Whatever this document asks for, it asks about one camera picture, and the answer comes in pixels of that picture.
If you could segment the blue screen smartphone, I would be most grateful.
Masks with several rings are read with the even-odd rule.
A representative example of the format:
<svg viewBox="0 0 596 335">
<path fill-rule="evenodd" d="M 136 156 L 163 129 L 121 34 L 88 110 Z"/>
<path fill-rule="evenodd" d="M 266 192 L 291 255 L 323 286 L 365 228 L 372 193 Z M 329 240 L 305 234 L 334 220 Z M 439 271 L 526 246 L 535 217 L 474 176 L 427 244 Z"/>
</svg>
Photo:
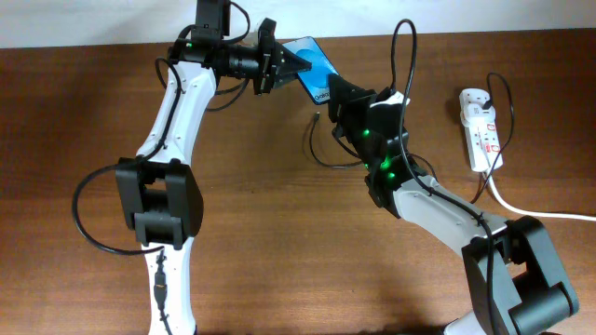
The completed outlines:
<svg viewBox="0 0 596 335">
<path fill-rule="evenodd" d="M 296 56 L 311 63 L 311 69 L 298 73 L 298 79 L 306 93 L 316 105 L 330 100 L 328 76 L 338 74 L 318 42 L 312 36 L 306 36 L 283 44 Z"/>
</svg>

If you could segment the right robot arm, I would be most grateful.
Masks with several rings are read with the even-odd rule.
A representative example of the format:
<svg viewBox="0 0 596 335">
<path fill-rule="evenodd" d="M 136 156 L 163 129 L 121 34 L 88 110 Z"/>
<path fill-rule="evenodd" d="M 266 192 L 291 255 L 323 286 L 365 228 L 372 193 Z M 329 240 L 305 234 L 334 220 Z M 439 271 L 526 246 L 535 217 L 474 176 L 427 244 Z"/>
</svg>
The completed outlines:
<svg viewBox="0 0 596 335">
<path fill-rule="evenodd" d="M 415 164 L 405 146 L 402 97 L 329 77 L 334 136 L 364 164 L 372 201 L 425 229 L 465 265 L 472 309 L 439 334 L 541 334 L 579 310 L 576 291 L 544 224 L 508 220 L 450 193 Z"/>
</svg>

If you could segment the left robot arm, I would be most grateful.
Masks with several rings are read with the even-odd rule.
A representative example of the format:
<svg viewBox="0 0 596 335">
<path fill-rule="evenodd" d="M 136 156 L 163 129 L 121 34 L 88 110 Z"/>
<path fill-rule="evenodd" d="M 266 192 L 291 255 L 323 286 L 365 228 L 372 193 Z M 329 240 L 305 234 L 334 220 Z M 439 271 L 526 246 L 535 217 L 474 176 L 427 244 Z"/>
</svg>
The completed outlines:
<svg viewBox="0 0 596 335">
<path fill-rule="evenodd" d="M 219 95 L 221 78 L 267 94 L 310 69 L 310 62 L 281 45 L 276 22 L 265 18 L 230 37 L 230 1 L 200 1 L 196 20 L 183 28 L 163 63 L 165 95 L 156 121 L 132 158 L 122 158 L 115 177 L 125 221 L 140 243 L 149 275 L 152 334 L 195 334 L 190 257 L 204 214 L 191 164 L 202 118 Z"/>
</svg>

